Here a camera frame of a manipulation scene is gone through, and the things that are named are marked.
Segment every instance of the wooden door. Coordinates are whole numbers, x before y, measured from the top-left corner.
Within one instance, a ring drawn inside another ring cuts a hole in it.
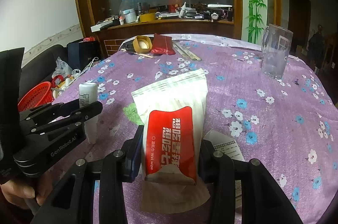
[[[297,45],[306,48],[309,38],[311,18],[311,2],[309,0],[289,0],[288,30],[293,32],[291,51],[296,51]]]

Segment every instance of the receipt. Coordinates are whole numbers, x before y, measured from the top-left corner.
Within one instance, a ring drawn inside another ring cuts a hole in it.
[[[204,140],[210,141],[215,150],[221,151],[231,159],[245,161],[235,139],[212,129],[204,136]],[[235,181],[235,197],[236,208],[239,208],[242,206],[242,186],[240,180]]]

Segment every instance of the plastic basket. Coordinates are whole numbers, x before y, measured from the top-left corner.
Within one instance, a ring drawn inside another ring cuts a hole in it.
[[[50,87],[50,82],[42,82],[32,88],[19,102],[19,111],[25,111],[48,102],[53,102],[54,98]]]

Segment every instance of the person's hand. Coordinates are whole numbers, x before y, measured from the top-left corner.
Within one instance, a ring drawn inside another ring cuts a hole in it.
[[[41,206],[50,192],[53,190],[52,178],[49,172],[44,173],[38,182],[37,193],[34,189],[22,181],[12,179],[7,183],[0,185],[2,193],[6,200],[22,209],[28,209],[24,198],[37,198],[38,204]]]

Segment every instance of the purple tablecloth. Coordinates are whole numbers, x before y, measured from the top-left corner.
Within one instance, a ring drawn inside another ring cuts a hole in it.
[[[78,98],[78,85],[90,80],[101,84],[98,95],[104,108],[97,126],[97,143],[80,144],[54,166],[55,177],[61,177],[76,159],[101,159],[133,137],[139,120],[132,91],[155,82],[156,74],[160,76],[157,80],[162,80],[203,68],[209,91],[203,135],[214,129],[230,136],[237,127],[233,135],[239,134],[235,137],[245,160],[261,160],[302,221],[316,223],[338,189],[338,146],[334,141],[338,114],[317,76],[302,61],[289,58],[282,81],[277,81],[261,72],[258,51],[192,39],[181,44],[201,57],[200,62],[179,61],[179,54],[150,59],[118,52],[85,73],[56,99],[55,103]],[[209,202],[173,215],[140,211],[141,176],[123,185],[129,223],[206,222]],[[98,223],[97,192],[96,188],[94,223]]]

